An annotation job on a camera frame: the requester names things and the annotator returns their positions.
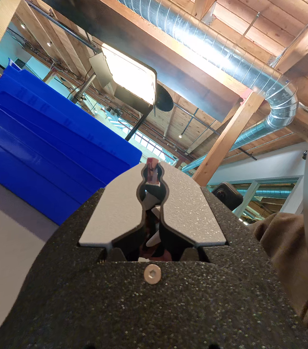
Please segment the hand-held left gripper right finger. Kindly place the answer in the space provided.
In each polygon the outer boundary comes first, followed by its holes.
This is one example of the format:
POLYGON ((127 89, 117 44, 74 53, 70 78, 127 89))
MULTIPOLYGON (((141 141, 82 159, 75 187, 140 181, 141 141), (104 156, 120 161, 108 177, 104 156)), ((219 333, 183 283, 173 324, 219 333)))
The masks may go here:
POLYGON ((160 169, 160 184, 165 188, 160 209, 163 227, 194 247, 225 245, 226 238, 201 187, 165 162, 160 162, 160 169))

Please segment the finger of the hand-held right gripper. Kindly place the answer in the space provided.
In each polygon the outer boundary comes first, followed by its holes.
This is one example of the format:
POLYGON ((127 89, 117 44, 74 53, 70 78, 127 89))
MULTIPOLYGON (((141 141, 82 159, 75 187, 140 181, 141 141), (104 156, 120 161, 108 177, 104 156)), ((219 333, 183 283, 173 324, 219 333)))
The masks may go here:
POLYGON ((144 208, 145 209, 152 209, 155 206, 159 206, 161 204, 161 201, 155 197, 153 194, 146 191, 146 196, 144 198, 144 208))
POLYGON ((146 246, 147 246, 147 247, 153 247, 153 246, 156 246, 157 244, 159 244, 160 242, 161 242, 160 233, 159 233, 159 231, 157 231, 157 232, 146 242, 146 246))

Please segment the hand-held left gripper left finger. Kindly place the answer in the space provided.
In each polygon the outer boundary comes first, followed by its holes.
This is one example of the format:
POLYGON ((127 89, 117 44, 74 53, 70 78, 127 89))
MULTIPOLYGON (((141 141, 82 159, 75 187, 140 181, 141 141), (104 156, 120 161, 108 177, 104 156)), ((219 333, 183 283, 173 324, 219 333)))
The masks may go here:
POLYGON ((138 248, 145 238, 146 164, 140 163, 112 180, 82 236, 83 247, 138 248))

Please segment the brown toy brick piece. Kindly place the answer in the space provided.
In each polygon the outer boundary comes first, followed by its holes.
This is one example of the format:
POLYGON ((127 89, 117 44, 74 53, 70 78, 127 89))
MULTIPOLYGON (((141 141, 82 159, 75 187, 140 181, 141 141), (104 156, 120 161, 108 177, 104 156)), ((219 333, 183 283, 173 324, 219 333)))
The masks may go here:
POLYGON ((157 166, 159 164, 159 160, 154 157, 147 158, 147 184, 159 186, 160 182, 158 179, 158 169, 157 166))

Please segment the person's right forearm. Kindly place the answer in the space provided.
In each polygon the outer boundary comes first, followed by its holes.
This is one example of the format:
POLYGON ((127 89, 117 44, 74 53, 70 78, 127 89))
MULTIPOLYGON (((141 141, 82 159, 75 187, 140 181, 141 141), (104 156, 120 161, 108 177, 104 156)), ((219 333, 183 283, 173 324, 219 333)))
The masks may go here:
POLYGON ((278 212, 249 228, 260 242, 285 293, 308 325, 308 249, 304 216, 278 212))

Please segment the wooden support post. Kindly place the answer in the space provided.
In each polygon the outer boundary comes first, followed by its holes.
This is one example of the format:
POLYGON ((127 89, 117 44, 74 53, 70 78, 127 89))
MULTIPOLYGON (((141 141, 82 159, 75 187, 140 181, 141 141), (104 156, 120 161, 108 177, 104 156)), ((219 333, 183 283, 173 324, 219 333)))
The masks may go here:
POLYGON ((201 187, 205 187, 212 178, 222 160, 232 148, 238 136, 264 101, 255 92, 248 95, 243 104, 237 109, 226 128, 197 168, 192 179, 201 187))

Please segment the silver ventilation duct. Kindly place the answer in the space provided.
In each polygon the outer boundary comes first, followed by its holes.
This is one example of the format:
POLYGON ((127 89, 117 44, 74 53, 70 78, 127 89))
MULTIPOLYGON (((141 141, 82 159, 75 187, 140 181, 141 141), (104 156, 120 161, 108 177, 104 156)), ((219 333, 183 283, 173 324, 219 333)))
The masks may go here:
POLYGON ((120 0, 119 2, 268 102, 270 106, 268 116, 243 131, 230 151, 291 124, 299 101, 296 95, 297 89, 286 76, 264 64, 171 1, 120 0))

